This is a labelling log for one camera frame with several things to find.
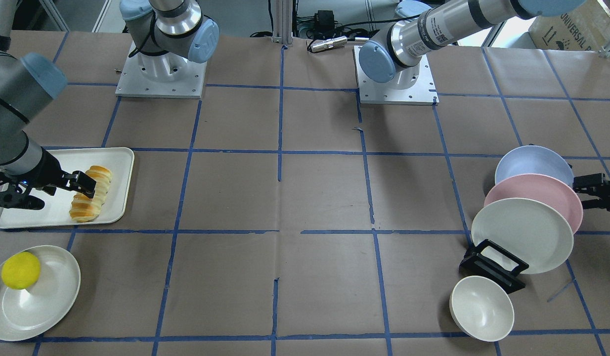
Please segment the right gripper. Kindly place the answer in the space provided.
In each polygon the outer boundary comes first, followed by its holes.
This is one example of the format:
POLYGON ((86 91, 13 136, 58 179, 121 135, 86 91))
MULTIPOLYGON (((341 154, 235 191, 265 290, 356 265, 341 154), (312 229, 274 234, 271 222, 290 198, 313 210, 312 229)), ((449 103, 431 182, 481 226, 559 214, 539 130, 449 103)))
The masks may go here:
POLYGON ((0 207, 42 210, 45 202, 31 196, 32 189, 55 195, 57 189, 92 199, 96 181, 82 171, 63 171, 58 160, 43 148, 0 148, 0 207))

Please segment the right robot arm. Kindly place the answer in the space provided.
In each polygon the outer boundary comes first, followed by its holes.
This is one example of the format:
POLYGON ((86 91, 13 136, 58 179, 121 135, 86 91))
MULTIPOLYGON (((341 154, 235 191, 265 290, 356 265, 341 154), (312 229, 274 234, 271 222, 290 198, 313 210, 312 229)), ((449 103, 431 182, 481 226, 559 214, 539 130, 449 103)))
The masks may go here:
MULTIPOLYGON (((52 196, 60 188, 93 198, 104 191, 101 182, 92 174, 63 171, 23 130, 68 81, 43 55, 15 58, 7 52, 16 9, 15 0, 0 0, 0 207, 43 209, 33 189, 52 196)), ((216 50, 219 27, 196 0, 123 0, 120 11, 136 45, 134 54, 172 53, 205 63, 216 50)))

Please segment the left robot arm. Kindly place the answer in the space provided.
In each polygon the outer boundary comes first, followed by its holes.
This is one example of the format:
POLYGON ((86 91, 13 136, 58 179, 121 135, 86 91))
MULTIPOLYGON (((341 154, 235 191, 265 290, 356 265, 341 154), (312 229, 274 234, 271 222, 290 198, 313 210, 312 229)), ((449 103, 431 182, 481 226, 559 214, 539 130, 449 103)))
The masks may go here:
POLYGON ((403 0, 393 19, 355 47, 359 88, 370 84, 384 96, 373 94, 370 103, 391 103, 389 94, 409 94, 421 78, 422 60, 429 52, 511 18, 554 17, 582 5, 582 0, 452 0, 430 7, 403 0))

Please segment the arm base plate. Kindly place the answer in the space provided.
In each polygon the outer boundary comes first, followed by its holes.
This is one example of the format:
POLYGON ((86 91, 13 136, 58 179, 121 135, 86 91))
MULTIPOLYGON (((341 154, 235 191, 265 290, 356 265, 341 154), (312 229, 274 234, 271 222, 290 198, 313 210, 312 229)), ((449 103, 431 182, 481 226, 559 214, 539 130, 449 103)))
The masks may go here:
POLYGON ((354 47, 355 74, 360 102, 364 104, 438 104, 439 98, 427 55, 415 67, 398 73, 388 83, 376 83, 358 63, 361 46, 354 47))
POLYGON ((115 94, 120 97, 188 98, 203 96, 207 63, 174 53, 127 58, 115 94))

